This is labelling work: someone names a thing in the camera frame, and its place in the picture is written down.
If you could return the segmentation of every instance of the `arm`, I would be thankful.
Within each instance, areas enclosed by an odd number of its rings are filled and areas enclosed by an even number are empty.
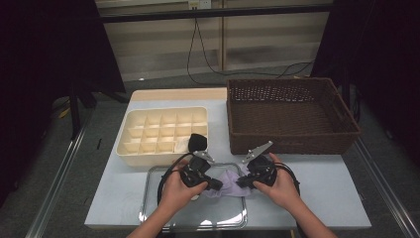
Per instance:
[[[157,209],[128,237],[155,238],[170,218],[206,186],[207,182],[203,182],[195,187],[187,187],[182,182],[179,173],[173,172],[164,184]]]
[[[275,163],[280,163],[276,155],[269,154],[269,156]],[[277,179],[273,186],[267,186],[258,181],[254,181],[254,186],[269,196],[275,204],[286,209],[308,237],[337,237],[303,202],[294,187],[293,179],[286,171],[277,171]]]

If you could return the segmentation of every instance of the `beige organizer box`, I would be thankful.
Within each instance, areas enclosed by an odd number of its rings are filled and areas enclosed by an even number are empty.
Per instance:
[[[133,110],[127,114],[117,154],[131,167],[171,165],[188,152],[192,133],[208,138],[206,108]]]

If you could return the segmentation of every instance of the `person's left hand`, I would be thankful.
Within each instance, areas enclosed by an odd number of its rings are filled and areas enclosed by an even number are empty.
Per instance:
[[[161,200],[159,207],[172,211],[173,213],[184,207],[194,195],[199,194],[207,186],[207,181],[201,184],[188,187],[186,186],[177,170],[188,164],[187,161],[181,161],[175,166],[174,172],[170,174],[164,184],[163,191],[161,193]]]

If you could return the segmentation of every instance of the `hand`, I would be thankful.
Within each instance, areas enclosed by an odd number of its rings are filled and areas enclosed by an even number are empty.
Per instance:
[[[194,195],[199,194],[207,187],[207,181],[204,181],[194,187],[188,187],[183,183],[178,170],[187,164],[187,161],[181,161],[175,166],[175,168],[173,168],[174,172],[170,174],[164,184],[158,207],[164,207],[164,209],[176,213],[188,204]]]
[[[281,163],[280,158],[270,153],[272,161]],[[297,192],[293,179],[285,170],[277,169],[277,179],[272,186],[265,185],[262,182],[254,181],[254,186],[265,193],[271,200],[288,210],[295,202],[301,202],[299,193]]]

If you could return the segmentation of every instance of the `wall outlet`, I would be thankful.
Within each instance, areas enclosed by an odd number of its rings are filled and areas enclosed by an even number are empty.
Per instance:
[[[200,9],[200,1],[188,1],[188,9],[189,10],[198,10]]]
[[[211,0],[200,0],[198,9],[211,9]]]

